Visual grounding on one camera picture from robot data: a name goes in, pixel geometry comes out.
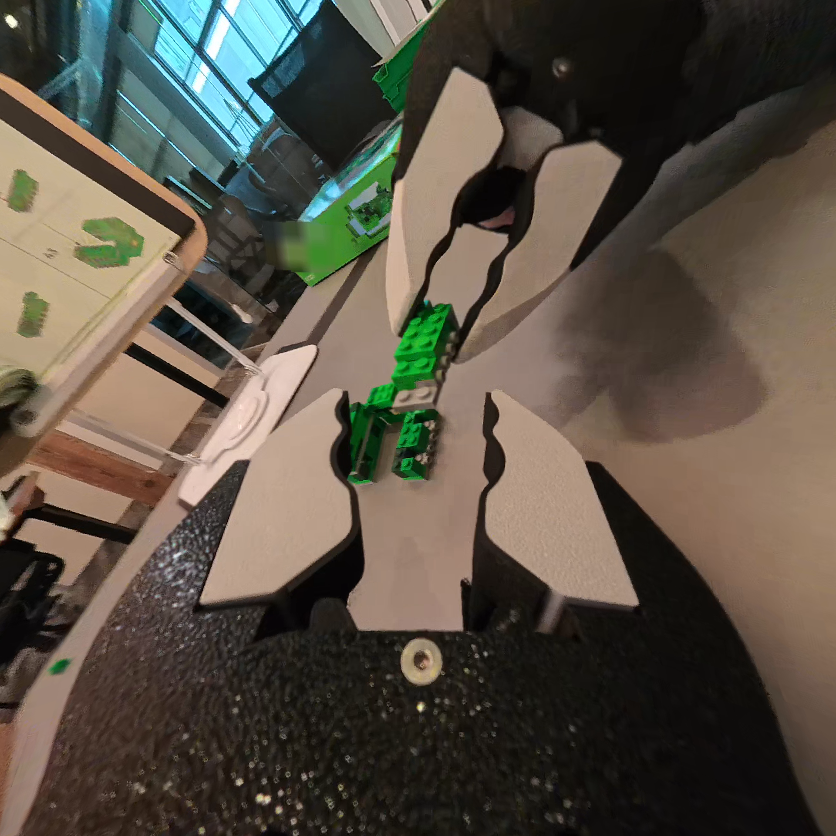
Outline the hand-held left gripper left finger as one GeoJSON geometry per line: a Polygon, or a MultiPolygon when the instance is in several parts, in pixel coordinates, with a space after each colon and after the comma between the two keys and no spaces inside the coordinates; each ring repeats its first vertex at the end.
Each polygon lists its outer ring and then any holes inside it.
{"type": "Polygon", "coordinates": [[[331,389],[280,424],[246,468],[204,581],[203,609],[288,593],[359,533],[358,502],[339,463],[349,398],[331,389]]]}

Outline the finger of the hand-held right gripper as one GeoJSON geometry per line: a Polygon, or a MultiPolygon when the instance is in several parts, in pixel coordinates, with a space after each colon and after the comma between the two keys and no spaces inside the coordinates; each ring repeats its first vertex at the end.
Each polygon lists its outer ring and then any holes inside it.
{"type": "Polygon", "coordinates": [[[528,172],[507,244],[465,317],[457,363],[499,343],[569,275],[620,167],[615,153],[587,141],[555,146],[528,172]]]}
{"type": "Polygon", "coordinates": [[[405,173],[394,183],[384,274],[393,334],[403,334],[424,298],[431,261],[454,234],[455,205],[495,162],[504,133],[488,85],[454,68],[405,173]]]}

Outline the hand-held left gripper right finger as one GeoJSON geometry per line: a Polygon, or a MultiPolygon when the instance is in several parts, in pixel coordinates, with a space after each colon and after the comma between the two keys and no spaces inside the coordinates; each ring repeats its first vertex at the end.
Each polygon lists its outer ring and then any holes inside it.
{"type": "Polygon", "coordinates": [[[639,597],[583,457],[501,390],[484,405],[482,625],[515,612],[558,632],[571,607],[632,612],[639,597]]]}

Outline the green toy brick model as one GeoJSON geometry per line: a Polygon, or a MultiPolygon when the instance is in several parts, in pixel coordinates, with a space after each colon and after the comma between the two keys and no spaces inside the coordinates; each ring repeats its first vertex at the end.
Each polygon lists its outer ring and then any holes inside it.
{"type": "Polygon", "coordinates": [[[367,401],[350,404],[348,481],[353,485],[374,482],[388,429],[399,431],[392,473],[406,482],[428,480],[441,430],[438,395],[438,386],[430,381],[410,390],[389,383],[374,387],[367,401]]]}

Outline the green and grey brick assembly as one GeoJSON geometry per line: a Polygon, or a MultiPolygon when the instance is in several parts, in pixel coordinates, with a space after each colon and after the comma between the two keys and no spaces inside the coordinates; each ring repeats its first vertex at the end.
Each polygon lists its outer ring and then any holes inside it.
{"type": "Polygon", "coordinates": [[[450,304],[422,304],[394,352],[393,413],[436,406],[459,343],[458,333],[450,304]]]}

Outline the grey desk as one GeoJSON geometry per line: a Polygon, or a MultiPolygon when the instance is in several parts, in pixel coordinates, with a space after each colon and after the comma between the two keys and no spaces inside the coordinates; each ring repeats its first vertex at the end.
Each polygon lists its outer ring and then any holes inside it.
{"type": "MultiPolygon", "coordinates": [[[[398,342],[386,246],[289,416],[398,342]]],[[[128,552],[17,718],[2,834],[834,834],[834,74],[671,158],[450,369],[431,479],[288,593],[199,598],[249,462],[128,552]],[[486,394],[583,457],[640,605],[482,625],[486,394]]]]}

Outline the green toy set box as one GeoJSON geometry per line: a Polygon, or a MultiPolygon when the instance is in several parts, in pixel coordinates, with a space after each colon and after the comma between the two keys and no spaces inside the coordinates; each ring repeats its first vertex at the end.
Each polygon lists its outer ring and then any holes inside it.
{"type": "Polygon", "coordinates": [[[298,271],[314,287],[381,243],[389,234],[392,173],[397,146],[387,146],[333,177],[310,202],[299,221],[310,226],[315,245],[312,266],[298,271]]]}

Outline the stack of green crates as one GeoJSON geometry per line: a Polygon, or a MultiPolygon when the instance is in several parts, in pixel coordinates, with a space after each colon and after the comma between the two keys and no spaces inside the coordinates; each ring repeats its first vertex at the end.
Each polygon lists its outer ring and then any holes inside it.
{"type": "Polygon", "coordinates": [[[373,80],[380,88],[384,100],[396,113],[404,110],[412,68],[422,37],[422,26],[419,26],[374,66],[373,80]]]}

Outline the book stand with white base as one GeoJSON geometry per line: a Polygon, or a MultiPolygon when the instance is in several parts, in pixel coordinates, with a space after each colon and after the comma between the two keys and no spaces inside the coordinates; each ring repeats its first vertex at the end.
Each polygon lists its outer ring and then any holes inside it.
{"type": "Polygon", "coordinates": [[[54,382],[40,384],[34,394],[16,407],[10,418],[10,431],[21,442],[8,467],[18,465],[25,454],[71,415],[105,432],[103,423],[72,411],[71,407],[128,347],[139,329],[167,306],[201,329],[251,375],[242,393],[225,408],[200,454],[182,458],[185,477],[178,490],[179,500],[184,507],[195,507],[231,465],[253,458],[280,422],[318,350],[313,344],[290,346],[257,366],[193,318],[173,298],[206,253],[206,229],[193,209],[22,84],[2,75],[1,89],[4,121],[102,185],[109,195],[128,200],[177,236],[176,243],[162,255],[152,257],[140,288],[129,291],[118,302],[103,323],[94,327],[92,337],[83,338],[54,382]]]}

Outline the black office chair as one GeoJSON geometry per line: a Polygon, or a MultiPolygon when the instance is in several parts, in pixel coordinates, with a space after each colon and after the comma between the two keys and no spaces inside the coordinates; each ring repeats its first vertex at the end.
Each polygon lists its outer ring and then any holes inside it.
{"type": "Polygon", "coordinates": [[[332,2],[247,83],[333,171],[396,112],[374,81],[375,52],[332,2]]]}

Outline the grey office chair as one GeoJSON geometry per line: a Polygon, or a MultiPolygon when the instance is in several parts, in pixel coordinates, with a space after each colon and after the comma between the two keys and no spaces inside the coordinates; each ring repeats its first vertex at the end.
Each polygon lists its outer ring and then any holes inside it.
{"type": "Polygon", "coordinates": [[[308,146],[277,128],[254,143],[224,192],[248,210],[296,220],[319,191],[320,175],[308,146]]]}

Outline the wooden table with black legs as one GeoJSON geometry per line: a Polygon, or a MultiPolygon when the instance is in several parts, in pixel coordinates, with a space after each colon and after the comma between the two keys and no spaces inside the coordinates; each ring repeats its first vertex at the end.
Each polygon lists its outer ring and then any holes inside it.
{"type": "MultiPolygon", "coordinates": [[[[224,408],[228,403],[224,394],[136,343],[130,344],[124,354],[197,394],[211,405],[224,408]]],[[[61,431],[53,431],[45,436],[31,452],[27,463],[150,507],[160,501],[172,484],[172,477],[168,475],[61,431]]],[[[13,506],[15,521],[11,524],[13,533],[26,521],[33,519],[122,545],[131,544],[135,538],[134,529],[46,502],[44,490],[37,486],[37,474],[34,472],[26,475],[14,487],[16,503],[13,506]]]]}

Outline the large office window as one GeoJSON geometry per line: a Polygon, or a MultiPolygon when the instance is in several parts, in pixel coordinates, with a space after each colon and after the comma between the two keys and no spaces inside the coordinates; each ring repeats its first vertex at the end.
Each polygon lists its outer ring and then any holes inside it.
{"type": "Polygon", "coordinates": [[[158,182],[219,180],[273,120],[249,81],[293,44],[317,1],[122,2],[109,145],[158,182]]]}

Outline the instruction booklet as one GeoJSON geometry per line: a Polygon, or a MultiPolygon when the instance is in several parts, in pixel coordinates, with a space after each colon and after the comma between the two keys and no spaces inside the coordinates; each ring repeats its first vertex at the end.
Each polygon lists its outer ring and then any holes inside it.
{"type": "Polygon", "coordinates": [[[193,222],[51,124],[8,114],[1,137],[2,410],[54,413],[172,282],[193,222]]]}

